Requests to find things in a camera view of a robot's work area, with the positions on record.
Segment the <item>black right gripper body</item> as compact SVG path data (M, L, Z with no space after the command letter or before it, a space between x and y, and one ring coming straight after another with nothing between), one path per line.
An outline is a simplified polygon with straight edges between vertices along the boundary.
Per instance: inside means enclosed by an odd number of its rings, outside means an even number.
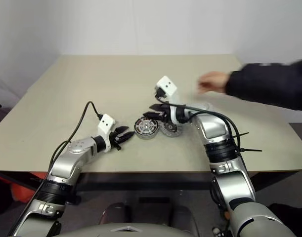
M171 123L171 107L167 104L161 104L161 111L163 112L163 123Z

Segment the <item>person's bare hand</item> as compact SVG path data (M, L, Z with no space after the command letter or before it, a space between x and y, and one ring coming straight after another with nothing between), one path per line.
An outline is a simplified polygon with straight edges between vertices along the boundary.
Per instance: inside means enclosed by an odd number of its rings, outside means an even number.
M198 92L207 93L210 91L223 93L226 92L226 85L229 81L230 74L223 72L209 72L199 77Z

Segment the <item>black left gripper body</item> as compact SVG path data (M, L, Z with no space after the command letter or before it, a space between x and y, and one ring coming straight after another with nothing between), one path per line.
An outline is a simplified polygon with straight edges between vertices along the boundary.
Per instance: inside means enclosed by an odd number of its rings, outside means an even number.
M119 135L118 131L113 131L110 133L109 141L111 144L111 148L115 148L118 151L122 149L122 147L120 146L120 143L122 142L122 137Z

